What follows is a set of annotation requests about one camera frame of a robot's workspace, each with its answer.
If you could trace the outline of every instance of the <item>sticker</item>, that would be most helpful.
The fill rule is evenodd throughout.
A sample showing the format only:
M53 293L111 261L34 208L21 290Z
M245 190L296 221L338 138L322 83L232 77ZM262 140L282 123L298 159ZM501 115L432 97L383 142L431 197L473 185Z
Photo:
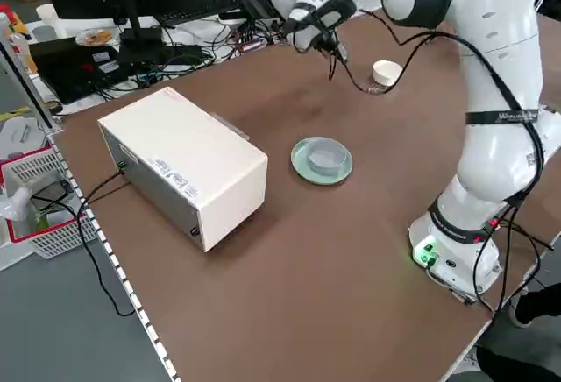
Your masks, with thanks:
M158 172L164 178L166 178L172 172L172 168L162 159L155 158L148 161L152 166L156 168L156 172Z
M110 56L107 52L100 52L93 54L95 62L105 62L106 60L110 60Z
M175 171L165 160L153 158L149 159L148 163L152 165L156 173L167 180L167 183L177 192L187 197L190 201L196 200L196 197L199 195L199 191L196 187L191 184L189 179Z
M131 159L135 164L138 164L138 158L137 156L135 156L134 154L132 154L132 152L126 148L124 145L119 144L119 148L121 149L121 151L126 155L126 157L128 157L129 159Z
M104 73L112 73L113 71L117 71L119 69L119 64L116 60L112 60L111 62L107 62L106 64L102 64L98 66Z

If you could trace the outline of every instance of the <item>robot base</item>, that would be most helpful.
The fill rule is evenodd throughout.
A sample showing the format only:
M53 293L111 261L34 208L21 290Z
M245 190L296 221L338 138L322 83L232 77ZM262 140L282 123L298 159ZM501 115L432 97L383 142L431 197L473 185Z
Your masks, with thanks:
M467 301L475 301L473 267L483 244L460 244L446 237L432 223L429 213L416 220L409 228L413 259L430 274ZM476 281L483 294L501 275L499 250L489 240L479 260Z

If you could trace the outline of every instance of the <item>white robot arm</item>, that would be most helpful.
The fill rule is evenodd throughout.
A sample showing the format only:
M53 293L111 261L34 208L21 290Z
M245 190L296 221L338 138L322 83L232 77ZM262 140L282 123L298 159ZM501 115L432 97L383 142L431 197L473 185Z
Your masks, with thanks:
M272 1L288 19L288 42L305 52L329 40L330 31L363 0ZM409 238L419 265L456 293L474 299L501 273L494 242L489 240L481 252L496 227L495 217L534 180L537 161L547 162L561 146L561 115L539 104L543 75L534 0L381 1L397 25L434 29L446 20L460 38L479 49L522 108L512 110L489 70L461 46L468 105L458 174L410 226ZM529 126L541 140L543 159L536 158Z

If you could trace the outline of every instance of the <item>plastic basket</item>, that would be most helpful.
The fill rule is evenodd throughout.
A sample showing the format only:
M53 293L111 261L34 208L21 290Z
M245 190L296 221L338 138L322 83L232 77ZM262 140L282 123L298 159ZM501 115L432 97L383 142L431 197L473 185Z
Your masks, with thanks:
M0 185L4 186L8 195L13 194L27 181L41 177L43 174L59 172L66 177L64 168L50 147L29 152L14 160L0 164ZM17 236L17 222L6 220L10 241L14 244L30 242L33 249L41 257L50 259L80 246L82 240L78 234L76 219L61 223L42 231L34 231L26 236ZM97 233L91 221L84 214L80 216L82 233L87 242L97 238Z

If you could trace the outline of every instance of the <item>table surface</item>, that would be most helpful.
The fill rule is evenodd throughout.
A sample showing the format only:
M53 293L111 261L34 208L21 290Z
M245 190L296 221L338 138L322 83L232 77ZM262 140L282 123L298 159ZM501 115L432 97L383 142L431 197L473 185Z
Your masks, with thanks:
M543 98L559 106L561 25L540 22ZM370 18L350 21L340 38L360 81L374 61L402 63L410 50ZM488 322L483 307L424 276L407 236L456 172L466 99L457 48L423 48L384 96L356 91L342 68L331 82L327 73L319 54L273 46L166 83L269 156L265 205L209 254L133 187L92 206L183 380L434 382ZM67 118L55 142L84 193L114 172L97 118L155 88ZM291 169L294 144L314 135L351 150L355 169L343 185L315 187ZM519 218L545 240L561 228L560 172L557 156ZM532 259L516 237L509 289ZM495 302L498 289L488 294Z

